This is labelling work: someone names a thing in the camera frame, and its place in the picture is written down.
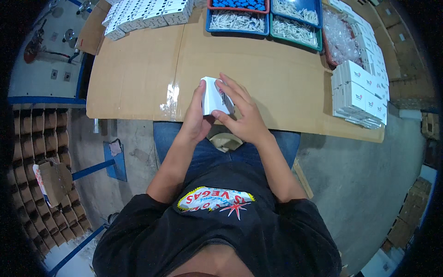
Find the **hand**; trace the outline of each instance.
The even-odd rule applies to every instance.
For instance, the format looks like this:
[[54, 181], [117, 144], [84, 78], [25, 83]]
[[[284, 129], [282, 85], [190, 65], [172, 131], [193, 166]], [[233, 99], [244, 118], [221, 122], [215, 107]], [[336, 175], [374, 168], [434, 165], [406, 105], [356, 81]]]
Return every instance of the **hand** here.
[[226, 85], [217, 80], [216, 83], [218, 87], [231, 97], [243, 117], [235, 121], [226, 113], [219, 110], [213, 111], [212, 115], [228, 127], [232, 134], [255, 146], [272, 136], [261, 118], [257, 105], [252, 100], [246, 88], [237, 84], [223, 73], [220, 73], [220, 79], [224, 81]]
[[191, 104], [189, 105], [182, 128], [178, 133], [178, 137], [188, 140], [197, 145], [202, 141], [211, 130], [215, 118], [207, 116], [203, 118], [202, 97], [206, 90], [206, 82], [200, 81], [198, 87], [194, 90]]

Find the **black t-shirt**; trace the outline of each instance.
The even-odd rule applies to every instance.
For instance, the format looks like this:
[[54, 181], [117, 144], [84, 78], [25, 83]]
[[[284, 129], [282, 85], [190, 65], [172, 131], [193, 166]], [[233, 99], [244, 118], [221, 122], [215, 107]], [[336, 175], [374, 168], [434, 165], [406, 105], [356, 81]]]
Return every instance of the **black t-shirt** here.
[[103, 234], [97, 276], [166, 276], [208, 244], [225, 243], [255, 276], [338, 276], [341, 260], [317, 207], [278, 204], [248, 164], [211, 168], [166, 205], [136, 195]]

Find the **concrete floor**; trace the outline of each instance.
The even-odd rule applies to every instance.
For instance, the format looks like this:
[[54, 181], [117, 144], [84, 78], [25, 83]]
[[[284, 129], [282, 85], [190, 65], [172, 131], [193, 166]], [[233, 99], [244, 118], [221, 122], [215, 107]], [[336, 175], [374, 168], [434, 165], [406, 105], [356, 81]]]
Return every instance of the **concrete floor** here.
[[[73, 110], [70, 153], [73, 171], [104, 160], [103, 141], [124, 145], [128, 182], [106, 171], [77, 181], [81, 201], [93, 227], [120, 211], [133, 195], [144, 193], [158, 168], [152, 121], [114, 120], [92, 133], [84, 110]], [[420, 173], [425, 139], [420, 122], [389, 114], [383, 143], [302, 134], [297, 154], [342, 262], [357, 273], [376, 253]]]

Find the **blue jeans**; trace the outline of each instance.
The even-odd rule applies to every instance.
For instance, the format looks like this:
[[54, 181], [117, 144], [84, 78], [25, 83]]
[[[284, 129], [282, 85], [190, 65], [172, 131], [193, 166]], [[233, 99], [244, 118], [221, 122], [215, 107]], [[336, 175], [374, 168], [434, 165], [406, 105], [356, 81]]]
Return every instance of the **blue jeans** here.
[[[160, 163], [163, 163], [166, 154], [181, 127], [182, 124], [178, 122], [154, 122], [154, 142]], [[271, 133], [276, 138], [277, 144], [280, 147], [289, 168], [292, 168], [300, 144], [300, 134], [272, 130]], [[245, 142], [235, 151], [224, 153], [215, 148], [215, 146], [205, 138], [197, 144], [197, 147], [195, 147], [191, 164], [186, 173], [185, 182], [199, 176], [210, 167], [231, 161], [250, 164], [264, 173], [264, 168], [257, 148], [253, 144]]]

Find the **plastic tray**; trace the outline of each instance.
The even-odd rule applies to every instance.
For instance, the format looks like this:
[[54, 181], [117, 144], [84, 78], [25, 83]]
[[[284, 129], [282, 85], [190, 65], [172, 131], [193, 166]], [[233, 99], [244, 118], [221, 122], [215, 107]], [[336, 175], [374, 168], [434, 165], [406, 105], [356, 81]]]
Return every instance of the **plastic tray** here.
[[214, 30], [214, 29], [209, 29], [209, 26], [211, 24], [211, 17], [212, 17], [212, 13], [214, 11], [212, 10], [207, 10], [206, 13], [206, 31], [209, 33], [238, 33], [238, 34], [250, 34], [250, 35], [257, 35], [260, 36], [262, 38], [266, 37], [267, 35], [269, 35], [269, 14], [266, 14], [264, 16], [264, 33], [259, 33], [259, 32], [254, 32], [254, 31], [241, 31], [241, 30]]
[[319, 29], [321, 29], [323, 26], [323, 9], [322, 9], [322, 1], [321, 0], [299, 0], [299, 1], [296, 1], [298, 10], [302, 10], [305, 8], [308, 11], [316, 11], [317, 12], [317, 16], [319, 17], [318, 25], [309, 23], [309, 22], [304, 21], [303, 19], [300, 19], [300, 18], [296, 18], [296, 17], [285, 15], [280, 12], [276, 12], [276, 11], [274, 11], [274, 0], [270, 0], [270, 1], [271, 1], [271, 13], [275, 14], [276, 16], [281, 16], [284, 18], [296, 20], [298, 22], [306, 23], [308, 25], [314, 26]]
[[[347, 24], [349, 31], [351, 31], [351, 38], [355, 38], [354, 32], [352, 31], [352, 29], [350, 28], [348, 23], [344, 20], [342, 20], [342, 21]], [[323, 44], [324, 44], [324, 49], [325, 49], [326, 61], [328, 62], [328, 64], [330, 64], [332, 66], [338, 66], [338, 63], [336, 63], [332, 60], [332, 56], [331, 56], [331, 53], [329, 52], [328, 41], [326, 39], [326, 34], [325, 34], [324, 30], [322, 30], [322, 37], [323, 37]]]
[[314, 47], [312, 45], [305, 44], [305, 43], [300, 42], [300, 41], [296, 41], [296, 40], [292, 40], [292, 39], [286, 39], [286, 38], [282, 38], [282, 37], [274, 35], [274, 32], [272, 31], [272, 24], [273, 24], [273, 14], [271, 13], [271, 16], [269, 18], [269, 26], [270, 26], [269, 30], [270, 30], [271, 37], [273, 37], [273, 38], [280, 39], [280, 40], [283, 40], [283, 41], [288, 41], [288, 42], [291, 42], [291, 43], [295, 43], [295, 44], [301, 45], [303, 47], [307, 47], [309, 49], [313, 49], [313, 50], [318, 51], [318, 52], [320, 52], [323, 49], [322, 29], [317, 29], [317, 32], [315, 33], [315, 36], [317, 37], [317, 42], [318, 42], [319, 46], [318, 47]]
[[254, 12], [254, 13], [269, 13], [269, 0], [264, 0], [264, 11], [251, 10], [246, 8], [232, 8], [232, 7], [212, 7], [212, 0], [208, 0], [208, 9], [210, 10], [228, 10], [228, 11], [238, 11], [238, 12]]

